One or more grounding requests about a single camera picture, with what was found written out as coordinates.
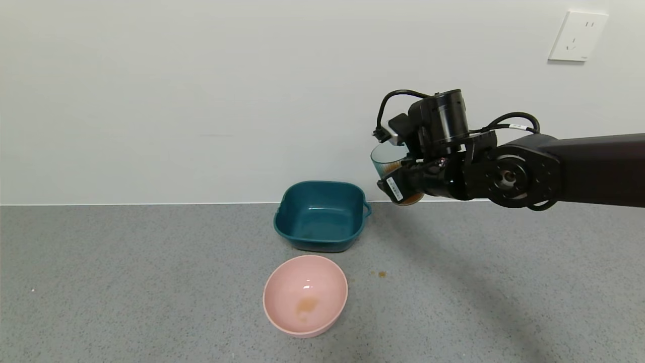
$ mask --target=electrical outlet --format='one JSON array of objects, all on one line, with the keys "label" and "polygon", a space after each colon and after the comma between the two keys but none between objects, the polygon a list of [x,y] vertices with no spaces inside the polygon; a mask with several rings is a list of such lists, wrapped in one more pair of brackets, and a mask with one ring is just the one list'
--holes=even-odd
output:
[{"label": "electrical outlet", "polygon": [[607,14],[568,12],[549,59],[580,62],[588,60],[607,23],[607,18]]}]

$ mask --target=brown liquid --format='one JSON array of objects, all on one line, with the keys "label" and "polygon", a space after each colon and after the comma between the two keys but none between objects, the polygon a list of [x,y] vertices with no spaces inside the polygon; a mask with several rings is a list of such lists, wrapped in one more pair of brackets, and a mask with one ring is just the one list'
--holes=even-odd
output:
[{"label": "brown liquid", "polygon": [[302,313],[311,313],[316,308],[316,305],[318,305],[318,299],[314,297],[306,297],[300,299],[298,305],[295,308],[295,313],[298,316],[298,319],[300,319],[301,322],[306,322],[307,317],[301,316]]}]

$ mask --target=glass cup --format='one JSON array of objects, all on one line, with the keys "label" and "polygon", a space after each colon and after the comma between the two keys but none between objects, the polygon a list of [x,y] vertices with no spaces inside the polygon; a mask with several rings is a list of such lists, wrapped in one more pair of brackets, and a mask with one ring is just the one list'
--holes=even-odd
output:
[{"label": "glass cup", "polygon": [[[396,146],[389,142],[379,144],[372,150],[372,163],[379,173],[381,179],[387,174],[395,171],[401,167],[401,160],[408,155],[408,148],[406,146]],[[414,194],[408,199],[397,203],[398,205],[411,205],[417,203],[423,198],[423,193]]]}]

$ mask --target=robotic arm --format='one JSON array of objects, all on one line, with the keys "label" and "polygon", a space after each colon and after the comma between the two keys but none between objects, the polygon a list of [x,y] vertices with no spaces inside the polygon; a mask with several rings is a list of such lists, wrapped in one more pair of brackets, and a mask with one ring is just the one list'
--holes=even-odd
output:
[{"label": "robotic arm", "polygon": [[[399,94],[421,99],[383,127],[385,104]],[[510,118],[532,127],[502,123]],[[508,128],[531,134],[498,146],[495,130]],[[645,207],[645,134],[558,140],[524,112],[469,130],[461,90],[396,90],[383,99],[373,135],[409,150],[402,166],[377,182],[394,203],[423,192],[534,211],[557,201]]]}]

